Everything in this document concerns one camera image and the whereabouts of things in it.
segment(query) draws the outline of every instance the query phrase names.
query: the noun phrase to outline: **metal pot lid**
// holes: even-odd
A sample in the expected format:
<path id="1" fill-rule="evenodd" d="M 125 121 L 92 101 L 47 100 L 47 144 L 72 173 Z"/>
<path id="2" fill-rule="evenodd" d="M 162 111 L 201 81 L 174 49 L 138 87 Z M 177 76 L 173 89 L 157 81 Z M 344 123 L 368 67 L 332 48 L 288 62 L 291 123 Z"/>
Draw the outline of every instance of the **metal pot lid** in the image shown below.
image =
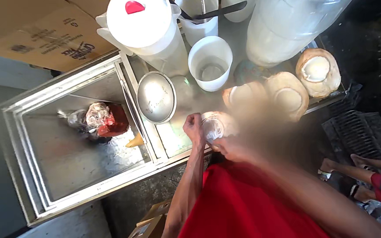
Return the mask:
<path id="1" fill-rule="evenodd" d="M 176 91 L 165 74 L 151 71 L 140 79 L 137 102 L 139 111 L 148 121 L 163 124 L 176 111 Z"/>

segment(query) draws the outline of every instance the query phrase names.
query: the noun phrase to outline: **coconut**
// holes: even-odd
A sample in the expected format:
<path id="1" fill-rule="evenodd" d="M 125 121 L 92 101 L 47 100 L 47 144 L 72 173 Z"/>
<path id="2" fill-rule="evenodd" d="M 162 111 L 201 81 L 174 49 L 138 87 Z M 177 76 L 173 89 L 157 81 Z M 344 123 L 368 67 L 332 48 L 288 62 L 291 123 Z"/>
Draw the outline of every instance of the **coconut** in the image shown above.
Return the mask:
<path id="1" fill-rule="evenodd" d="M 231 108 L 233 105 L 242 107 L 259 104 L 267 99 L 267 93 L 262 83 L 254 81 L 223 90 L 224 104 Z"/>
<path id="2" fill-rule="evenodd" d="M 312 97 L 327 97 L 340 84 L 340 73 L 336 60 L 320 48 L 309 48 L 302 52 L 296 63 L 296 76 Z"/>
<path id="3" fill-rule="evenodd" d="M 201 118 L 205 140 L 214 151 L 219 151 L 216 146 L 212 145 L 215 139 L 237 135 L 239 132 L 235 120 L 227 113 L 209 111 L 202 114 Z"/>
<path id="4" fill-rule="evenodd" d="M 308 108 L 309 96 L 304 85 L 289 72 L 280 72 L 266 80 L 267 88 L 275 104 L 297 122 Z"/>

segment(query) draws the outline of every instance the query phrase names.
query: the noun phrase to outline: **black handle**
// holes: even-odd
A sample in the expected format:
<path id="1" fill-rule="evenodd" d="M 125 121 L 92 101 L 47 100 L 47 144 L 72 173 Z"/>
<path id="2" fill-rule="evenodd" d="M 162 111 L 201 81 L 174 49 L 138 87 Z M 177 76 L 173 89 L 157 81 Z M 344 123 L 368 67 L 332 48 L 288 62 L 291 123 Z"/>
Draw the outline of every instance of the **black handle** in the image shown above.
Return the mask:
<path id="1" fill-rule="evenodd" d="M 202 14 L 202 15 L 196 15 L 193 19 L 201 20 L 201 19 L 212 18 L 212 17 L 216 17 L 219 15 L 224 15 L 227 13 L 239 11 L 239 10 L 244 9 L 247 3 L 248 3 L 247 1 L 243 1 L 240 3 L 236 3 L 233 5 L 227 6 L 225 8 L 219 8 L 218 10 L 210 11 L 210 12 L 207 12 L 207 13 Z"/>

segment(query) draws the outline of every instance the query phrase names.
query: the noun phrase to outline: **plastic jug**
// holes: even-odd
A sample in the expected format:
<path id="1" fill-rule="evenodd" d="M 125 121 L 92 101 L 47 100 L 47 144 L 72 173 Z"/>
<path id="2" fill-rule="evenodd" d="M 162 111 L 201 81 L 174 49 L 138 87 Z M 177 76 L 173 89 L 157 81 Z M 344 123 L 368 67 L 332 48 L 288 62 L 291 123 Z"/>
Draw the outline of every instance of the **plastic jug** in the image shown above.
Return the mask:
<path id="1" fill-rule="evenodd" d="M 111 0 L 107 25 L 113 37 L 169 77 L 189 72 L 176 23 L 181 10 L 168 0 Z"/>
<path id="2" fill-rule="evenodd" d="M 205 11 L 203 11 L 202 1 L 175 0 L 175 3 L 190 16 L 203 14 L 219 8 L 218 0 L 204 0 Z M 185 33 L 189 45 L 193 46 L 198 40 L 210 35 L 219 35 L 219 17 L 206 19 L 207 22 L 194 24 L 191 20 L 179 17 L 182 23 L 182 30 Z"/>
<path id="3" fill-rule="evenodd" d="M 273 67 L 326 30 L 351 0 L 259 0 L 248 26 L 246 54 Z"/>
<path id="4" fill-rule="evenodd" d="M 123 51 L 126 55 L 132 56 L 133 52 L 127 49 L 122 43 L 118 42 L 114 36 L 111 34 L 110 30 L 108 29 L 107 25 L 107 13 L 103 13 L 95 18 L 97 23 L 102 27 L 97 29 L 98 35 L 103 37 L 105 40 L 113 44 L 115 47 L 119 48 L 121 51 Z"/>
<path id="5" fill-rule="evenodd" d="M 225 14 L 224 16 L 231 22 L 241 22 L 251 15 L 255 7 L 256 0 L 246 0 L 247 4 L 244 9 Z M 242 2 L 242 0 L 222 0 L 221 8 L 228 7 L 230 5 Z"/>

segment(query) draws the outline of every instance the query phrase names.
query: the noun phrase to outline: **hand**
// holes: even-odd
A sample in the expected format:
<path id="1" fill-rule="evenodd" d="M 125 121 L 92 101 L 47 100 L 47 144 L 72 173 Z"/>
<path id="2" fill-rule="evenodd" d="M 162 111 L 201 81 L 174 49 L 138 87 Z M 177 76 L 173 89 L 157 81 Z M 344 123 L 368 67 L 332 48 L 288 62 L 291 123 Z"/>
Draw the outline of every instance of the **hand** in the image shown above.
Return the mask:
<path id="1" fill-rule="evenodd" d="M 226 159 L 233 162 L 248 162 L 254 164 L 259 157 L 241 138 L 235 136 L 217 138 L 214 140 L 213 145 L 219 148 L 220 153 L 224 155 Z"/>
<path id="2" fill-rule="evenodd" d="M 191 139 L 190 141 L 192 141 L 193 146 L 205 146 L 205 136 L 200 113 L 191 114 L 186 118 L 183 131 Z"/>

